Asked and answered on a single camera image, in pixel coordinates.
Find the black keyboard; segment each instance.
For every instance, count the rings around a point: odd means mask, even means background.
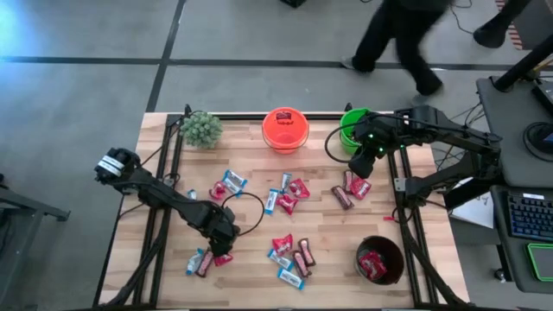
[[[509,194],[507,202],[513,237],[553,241],[553,201]]]

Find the sneaker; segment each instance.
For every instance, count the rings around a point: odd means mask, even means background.
[[[371,72],[374,70],[374,67],[369,68],[369,69],[367,69],[367,70],[359,70],[358,68],[356,68],[356,67],[353,65],[353,57],[342,57],[341,60],[340,60],[340,64],[341,64],[345,69],[354,70],[354,71],[356,71],[357,73],[371,73]]]

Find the wooden tabletop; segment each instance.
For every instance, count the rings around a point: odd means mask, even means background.
[[[137,153],[142,159],[162,142],[167,114],[144,116]],[[355,250],[363,238],[380,235],[396,242],[403,252],[399,226],[383,220],[395,207],[390,172],[386,159],[374,165],[368,181],[371,192],[362,200],[352,199],[355,208],[344,212],[330,192],[341,185],[346,164],[331,160],[323,144],[328,133],[338,126],[336,121],[310,121],[305,145],[292,155],[279,155],[269,149],[261,134],[260,121],[224,121],[224,132],[216,149],[197,150],[184,146],[181,152],[177,190],[186,193],[193,188],[198,199],[209,200],[207,190],[230,168],[248,179],[245,191],[259,195],[265,202],[272,187],[279,188],[283,172],[302,178],[311,197],[301,201],[290,217],[281,207],[272,216],[265,215],[261,225],[237,239],[232,250],[234,260],[225,266],[212,267],[206,278],[186,276],[188,259],[197,248],[206,249],[207,240],[189,228],[173,212],[162,273],[159,308],[407,308],[412,307],[407,269],[397,284],[375,285],[361,278],[353,267]],[[341,158],[338,137],[330,142],[330,150]],[[430,146],[409,147],[413,175],[435,172]],[[166,173],[172,161],[169,151]],[[158,157],[146,165],[155,172]],[[439,196],[432,200],[442,201]],[[137,204],[136,198],[125,199],[123,210]],[[247,230],[262,212],[255,199],[230,200],[228,206],[236,215],[235,224]],[[463,300],[468,301],[465,281],[455,248],[448,215],[436,206],[421,208],[430,259],[444,281]],[[100,302],[109,301],[128,280],[138,264],[142,248],[148,207],[125,215],[118,224]],[[273,238],[292,233],[295,241],[309,238],[317,265],[313,275],[300,291],[277,278],[278,266],[267,258]],[[419,284],[428,301],[423,271],[417,265]],[[148,299],[148,274],[144,300]]]

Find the green bucket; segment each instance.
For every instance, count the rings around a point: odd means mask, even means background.
[[[359,121],[361,117],[363,117],[368,111],[370,111],[368,108],[358,108],[348,111],[346,114],[342,116],[342,119],[340,120],[340,126],[348,125],[348,124],[354,124]],[[355,141],[351,140],[349,136],[353,132],[353,126],[346,127],[345,129],[342,129],[340,132],[340,140],[342,141],[342,148],[344,150],[352,155],[355,153],[355,150],[359,148],[360,144],[356,143]]]

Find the black bucket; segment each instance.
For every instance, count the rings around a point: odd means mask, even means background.
[[[369,251],[376,251],[386,267],[386,273],[376,280],[371,280],[359,263],[359,259]],[[388,238],[379,236],[368,237],[361,242],[357,249],[355,254],[355,269],[361,276],[375,284],[395,284],[404,273],[404,255],[399,250],[399,247]]]

